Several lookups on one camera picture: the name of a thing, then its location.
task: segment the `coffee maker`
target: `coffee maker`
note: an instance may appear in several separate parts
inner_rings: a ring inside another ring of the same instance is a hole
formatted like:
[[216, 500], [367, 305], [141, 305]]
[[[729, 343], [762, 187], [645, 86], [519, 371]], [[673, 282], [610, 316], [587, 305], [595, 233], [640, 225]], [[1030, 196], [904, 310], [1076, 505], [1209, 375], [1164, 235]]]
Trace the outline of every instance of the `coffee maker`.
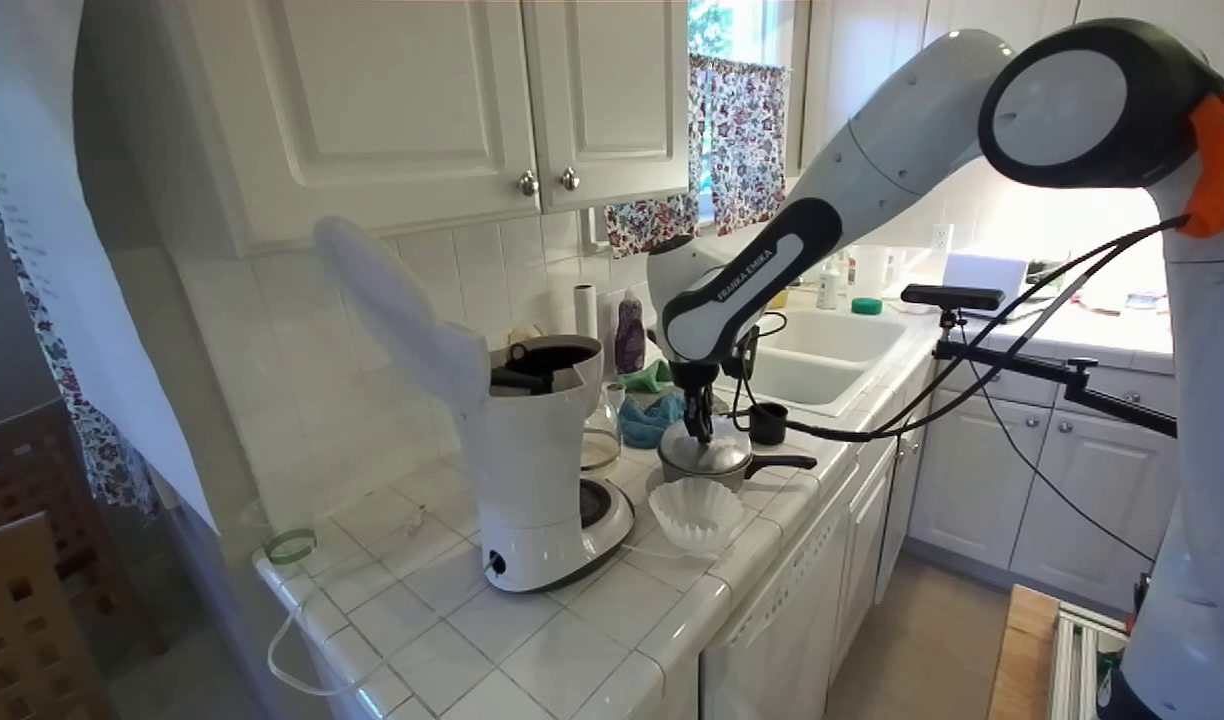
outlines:
[[535, 594], [578, 577], [631, 532], [631, 505], [578, 479], [585, 416], [599, 405], [604, 352], [587, 335], [535, 335], [504, 352], [480, 416], [461, 419], [480, 500], [487, 586]]
[[540, 335], [490, 366], [483, 335], [431, 316], [397, 251], [349, 222], [318, 222], [317, 246], [388, 356], [451, 408], [487, 586], [540, 594], [617, 554], [631, 505], [610, 484], [578, 479], [599, 343]]

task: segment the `white tile countertop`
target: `white tile countertop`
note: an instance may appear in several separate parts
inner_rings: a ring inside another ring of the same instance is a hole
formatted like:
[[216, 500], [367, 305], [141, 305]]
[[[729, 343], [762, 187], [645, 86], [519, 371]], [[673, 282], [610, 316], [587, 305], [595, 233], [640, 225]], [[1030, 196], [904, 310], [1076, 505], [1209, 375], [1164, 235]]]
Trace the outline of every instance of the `white tile countertop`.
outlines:
[[304, 565], [274, 569], [261, 555], [257, 571], [372, 716], [653, 716], [663, 673], [714, 634], [844, 457], [839, 445], [804, 438], [782, 448], [818, 464], [746, 479], [744, 528], [720, 561], [691, 561], [663, 541], [646, 513], [654, 452], [625, 448], [590, 476], [631, 495], [634, 532], [609, 565], [555, 594], [487, 587], [470, 495], [451, 457], [317, 524], [318, 544]]
[[[1010, 343], [1029, 322], [1000, 326], [986, 349]], [[1173, 326], [1169, 311], [1124, 311], [1096, 316], [1078, 305], [1060, 310], [1039, 335], [1025, 349], [1029, 356], [1096, 356], [1102, 370], [1173, 375]]]

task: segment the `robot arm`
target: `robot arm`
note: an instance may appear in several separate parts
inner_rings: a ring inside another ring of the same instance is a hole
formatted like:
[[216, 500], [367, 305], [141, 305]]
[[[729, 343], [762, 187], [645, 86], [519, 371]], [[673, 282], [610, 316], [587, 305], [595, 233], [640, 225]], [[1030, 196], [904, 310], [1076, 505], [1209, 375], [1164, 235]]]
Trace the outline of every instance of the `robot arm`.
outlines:
[[729, 270], [710, 272], [691, 249], [653, 255], [654, 341], [667, 359], [725, 366], [782, 284], [969, 163], [981, 102], [1007, 58], [986, 34], [928, 43], [817, 153], [782, 213]]
[[[1224, 105], [1224, 76], [1137, 20], [1076, 24], [1014, 61], [983, 34], [935, 40], [844, 125], [729, 270], [697, 249], [646, 260], [654, 341], [684, 370], [686, 433], [708, 441], [708, 380], [782, 284], [976, 153], [1018, 186], [1147, 187], [1158, 213], [1194, 222], [1187, 193], [1213, 172], [1190, 163], [1190, 112], [1213, 102]], [[1179, 495], [1102, 716], [1224, 720], [1224, 225], [1214, 235], [1169, 233]]]

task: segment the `floor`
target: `floor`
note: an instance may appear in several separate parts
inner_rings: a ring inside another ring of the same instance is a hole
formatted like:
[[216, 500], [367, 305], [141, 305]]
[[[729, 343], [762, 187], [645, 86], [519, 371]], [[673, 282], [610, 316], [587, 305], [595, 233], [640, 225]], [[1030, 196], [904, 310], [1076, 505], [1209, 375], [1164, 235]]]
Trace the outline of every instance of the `floor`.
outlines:
[[1007, 595], [900, 555], [863, 621], [825, 720], [983, 720]]

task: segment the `cabinet door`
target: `cabinet door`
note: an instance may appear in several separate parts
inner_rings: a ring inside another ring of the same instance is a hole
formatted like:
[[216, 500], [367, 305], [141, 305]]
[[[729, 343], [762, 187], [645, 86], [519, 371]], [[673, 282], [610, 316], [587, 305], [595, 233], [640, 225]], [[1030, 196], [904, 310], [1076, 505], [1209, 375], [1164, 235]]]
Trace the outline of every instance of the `cabinet door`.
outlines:
[[517, 0], [164, 0], [250, 241], [535, 213]]
[[[1046, 408], [995, 399], [1025, 457], [1039, 457]], [[1007, 569], [1030, 473], [1014, 459], [983, 399], [928, 429], [912, 536]]]
[[686, 187], [684, 0], [529, 0], [548, 207]]
[[849, 507], [829, 505], [730, 634], [703, 649], [708, 720], [818, 720], [839, 664]]
[[923, 43], [950, 29], [986, 29], [1025, 50], [1076, 20], [1076, 0], [928, 0]]
[[853, 528], [849, 528], [844, 649], [853, 643], [867, 608], [877, 606], [885, 513], [888, 513], [888, 493], [891, 493], [891, 457], [896, 452], [888, 448], [849, 507]]
[[1078, 20], [1137, 18], [1179, 38], [1224, 76], [1224, 0], [1078, 0]]
[[923, 433], [909, 433], [896, 441], [896, 459], [891, 459], [891, 495], [888, 495], [888, 520], [885, 520], [885, 555], [879, 555], [879, 587], [877, 606], [888, 595], [888, 582], [900, 561], [900, 544], [909, 532], [909, 515], [916, 507], [916, 484], [918, 484], [918, 459], [923, 459]]
[[[1169, 438], [1054, 413], [1039, 469], [1116, 536], [1138, 554], [1158, 548], [1175, 495], [1175, 445]], [[1036, 484], [1010, 571], [1108, 608], [1133, 608], [1145, 561], [1078, 520], [1051, 488]]]
[[918, 51], [923, 0], [813, 0], [804, 162]]

